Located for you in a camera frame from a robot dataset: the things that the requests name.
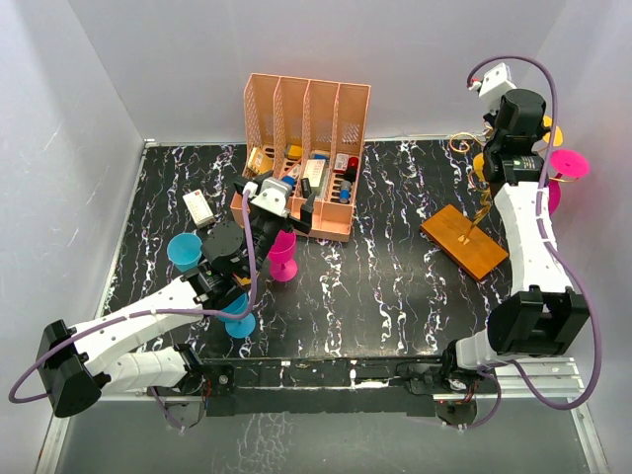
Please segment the magenta wine glass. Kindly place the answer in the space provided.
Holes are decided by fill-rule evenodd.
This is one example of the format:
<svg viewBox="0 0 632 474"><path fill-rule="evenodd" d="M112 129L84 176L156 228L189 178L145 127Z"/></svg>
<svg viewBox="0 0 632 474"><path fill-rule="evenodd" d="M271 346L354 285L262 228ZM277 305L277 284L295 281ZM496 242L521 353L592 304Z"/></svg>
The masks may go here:
<svg viewBox="0 0 632 474"><path fill-rule="evenodd" d="M561 184L574 183L584 178L591 171L591 165L579 152L569 149L557 149L551 154L550 167L555 172L555 175L550 177L548 182L548 210L549 214L552 215L561 202Z"/></svg>
<svg viewBox="0 0 632 474"><path fill-rule="evenodd" d="M268 253L268 259L271 262L270 274L274 280L288 282L297 275L298 267L294 261L295 248L295 233L280 231Z"/></svg>

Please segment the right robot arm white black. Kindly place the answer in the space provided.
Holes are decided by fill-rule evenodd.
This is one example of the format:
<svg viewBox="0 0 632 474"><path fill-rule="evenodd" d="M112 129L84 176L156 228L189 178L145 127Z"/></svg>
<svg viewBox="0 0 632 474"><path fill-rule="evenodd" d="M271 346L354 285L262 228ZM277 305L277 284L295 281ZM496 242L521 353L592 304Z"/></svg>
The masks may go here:
<svg viewBox="0 0 632 474"><path fill-rule="evenodd" d="M439 376L454 392L465 390L485 366L563 355L591 316L579 283L557 254L545 207L546 162L533 149L549 129L545 109L539 94L510 89L493 116L483 175L505 228L513 287L484 330L444 351Z"/></svg>

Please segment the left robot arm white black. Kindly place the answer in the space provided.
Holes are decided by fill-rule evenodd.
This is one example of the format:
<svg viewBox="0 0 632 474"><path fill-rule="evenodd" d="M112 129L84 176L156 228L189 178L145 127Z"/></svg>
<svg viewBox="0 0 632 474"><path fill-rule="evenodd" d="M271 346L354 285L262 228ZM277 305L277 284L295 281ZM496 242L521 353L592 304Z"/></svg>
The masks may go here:
<svg viewBox="0 0 632 474"><path fill-rule="evenodd" d="M258 272L281 232L309 233L314 196L294 217L287 207L291 186L271 174L234 182L243 221L216 224L197 246L193 265L163 288L123 309L75 326L47 325L35 369L43 399L57 418L77 415L104 394L136 388L198 391L203 369L188 348L139 352L138 347L178 327L216 318L249 329Z"/></svg>

